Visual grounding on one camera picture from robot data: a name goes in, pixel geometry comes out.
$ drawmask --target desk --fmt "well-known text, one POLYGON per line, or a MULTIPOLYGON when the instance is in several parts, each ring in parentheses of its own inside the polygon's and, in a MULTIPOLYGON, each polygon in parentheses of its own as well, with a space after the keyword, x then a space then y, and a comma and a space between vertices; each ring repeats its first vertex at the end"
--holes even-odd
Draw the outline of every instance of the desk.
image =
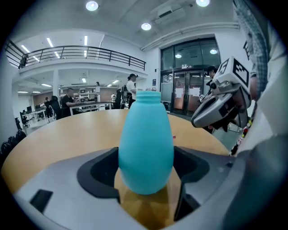
POLYGON ((87 107, 87 106, 100 106, 100 105, 107 105, 109 104, 109 109, 112 109, 111 107, 111 101, 108 101, 108 102, 83 102, 81 104, 78 104, 76 106, 71 106, 70 107, 70 113, 71 113, 71 116, 73 116, 73 109, 76 109, 76 108, 80 108, 80 107, 87 107))
POLYGON ((22 114, 22 117, 23 116, 27 116, 29 118, 28 120, 30 120, 29 115, 38 114, 38 113, 43 113, 44 119, 47 122, 46 117, 45 117, 45 110, 41 110, 41 111, 37 111, 37 112, 35 111, 35 112, 32 112, 32 113, 28 113, 28 114, 22 114))
MULTIPOLYGON (((54 162, 119 146, 128 112, 106 110, 83 113, 54 121, 32 132, 11 151, 3 164, 1 173, 8 188, 15 193, 54 162)), ((194 128, 182 118, 168 117, 172 135, 176 136, 174 145, 228 155, 228 150, 204 129, 194 128)), ((180 179, 174 169, 166 187, 153 195, 131 192, 123 184, 119 171, 114 186, 119 189, 121 206, 144 226, 158 229, 173 223, 180 193, 180 179)))

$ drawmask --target ceiling pipe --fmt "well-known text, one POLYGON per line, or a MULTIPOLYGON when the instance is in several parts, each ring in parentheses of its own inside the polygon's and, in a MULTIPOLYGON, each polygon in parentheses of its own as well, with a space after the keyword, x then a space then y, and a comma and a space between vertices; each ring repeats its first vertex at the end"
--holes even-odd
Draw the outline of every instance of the ceiling pipe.
POLYGON ((187 34, 187 33, 196 32, 196 31, 201 31, 201 30, 214 30, 214 29, 239 30, 240 26, 237 22, 216 22, 216 23, 207 23, 207 24, 201 24, 201 25, 186 27, 186 28, 182 28, 182 29, 176 30, 174 32, 171 32, 169 34, 166 34, 166 35, 162 36, 161 38, 154 40, 153 42, 142 47, 141 50, 146 51, 146 50, 155 48, 155 47, 159 46, 161 43, 163 43, 164 41, 172 39, 178 35, 187 34))

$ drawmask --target door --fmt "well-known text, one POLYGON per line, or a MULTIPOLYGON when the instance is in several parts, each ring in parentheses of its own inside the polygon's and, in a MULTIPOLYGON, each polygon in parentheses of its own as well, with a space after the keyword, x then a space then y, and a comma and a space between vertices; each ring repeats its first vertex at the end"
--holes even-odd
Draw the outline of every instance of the door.
POLYGON ((203 71, 186 71, 174 74, 173 113, 192 116, 199 107, 197 100, 203 94, 203 71))

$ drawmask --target plaid shirt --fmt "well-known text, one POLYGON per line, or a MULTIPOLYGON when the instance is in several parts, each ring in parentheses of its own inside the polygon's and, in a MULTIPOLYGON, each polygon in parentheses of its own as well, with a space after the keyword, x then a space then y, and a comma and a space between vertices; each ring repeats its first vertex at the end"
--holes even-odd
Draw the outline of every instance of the plaid shirt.
POLYGON ((245 32, 250 59, 253 63, 252 73, 257 77, 257 98, 258 100, 265 90, 268 82, 268 48, 267 41, 261 28, 251 13, 244 0, 233 0, 234 10, 237 14, 238 22, 245 32))

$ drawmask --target ceiling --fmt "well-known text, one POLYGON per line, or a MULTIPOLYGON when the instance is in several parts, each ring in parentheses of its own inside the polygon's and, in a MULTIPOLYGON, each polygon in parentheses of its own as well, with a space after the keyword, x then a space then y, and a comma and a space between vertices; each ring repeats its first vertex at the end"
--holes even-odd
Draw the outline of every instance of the ceiling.
POLYGON ((88 11, 86 2, 38 0, 19 20, 10 38, 36 47, 48 47, 47 36, 53 37, 54 46, 83 45, 83 35, 91 32, 96 37, 95 46, 99 37, 107 34, 143 47, 181 28, 234 20, 232 0, 211 0, 207 7, 198 6, 195 0, 96 0, 96 11, 88 11), (164 7, 171 7, 172 13, 160 18, 158 14, 164 7), (152 29, 142 30, 144 22, 149 22, 152 29))
MULTIPOLYGON (((122 87, 127 82, 127 75, 107 70, 97 69, 73 69, 73 70, 59 70, 59 85, 61 88, 73 87, 74 85, 96 85, 98 81, 100 85, 122 87), (83 83, 82 78, 86 78, 86 84, 83 83)), ((19 91, 47 91, 52 90, 52 87, 42 86, 41 84, 48 84, 53 86, 53 71, 44 72, 26 78, 25 80, 17 82, 19 91)))

